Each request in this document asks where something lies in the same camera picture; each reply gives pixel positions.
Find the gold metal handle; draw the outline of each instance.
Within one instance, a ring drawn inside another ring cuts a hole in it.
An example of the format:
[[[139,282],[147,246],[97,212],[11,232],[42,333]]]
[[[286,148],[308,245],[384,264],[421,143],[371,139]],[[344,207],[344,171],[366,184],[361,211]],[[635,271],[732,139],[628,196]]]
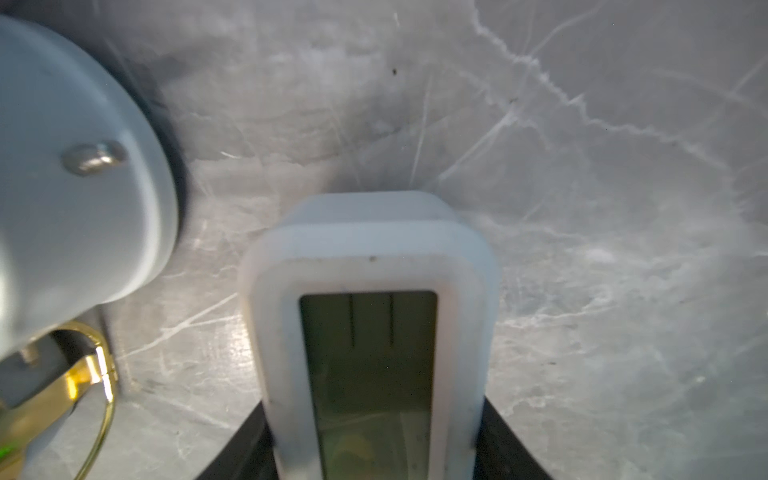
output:
[[[104,386],[107,405],[96,441],[74,480],[83,480],[91,470],[112,425],[118,372],[106,339],[98,330],[75,320],[57,330],[85,335],[94,344],[95,351],[79,359],[31,399],[14,409],[0,412],[0,480],[16,480],[20,476],[29,442],[60,419],[92,385],[101,383]]]

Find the metal screw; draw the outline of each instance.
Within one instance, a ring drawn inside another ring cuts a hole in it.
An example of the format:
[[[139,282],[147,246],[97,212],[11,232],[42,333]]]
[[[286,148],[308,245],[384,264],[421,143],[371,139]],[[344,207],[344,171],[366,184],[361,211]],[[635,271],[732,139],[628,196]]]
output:
[[[40,351],[34,343],[30,343],[26,347],[18,351],[22,356],[22,360],[29,366],[37,366],[40,364]]]
[[[61,164],[64,168],[79,177],[97,174],[126,160],[125,148],[114,140],[75,145],[61,154]]]

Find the black stand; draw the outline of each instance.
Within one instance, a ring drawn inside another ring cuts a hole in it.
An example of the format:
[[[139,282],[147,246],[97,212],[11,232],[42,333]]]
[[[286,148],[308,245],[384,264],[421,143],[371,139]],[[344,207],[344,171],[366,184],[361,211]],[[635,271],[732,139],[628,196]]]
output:
[[[475,480],[552,480],[486,399]],[[272,437],[261,403],[197,480],[277,480]]]

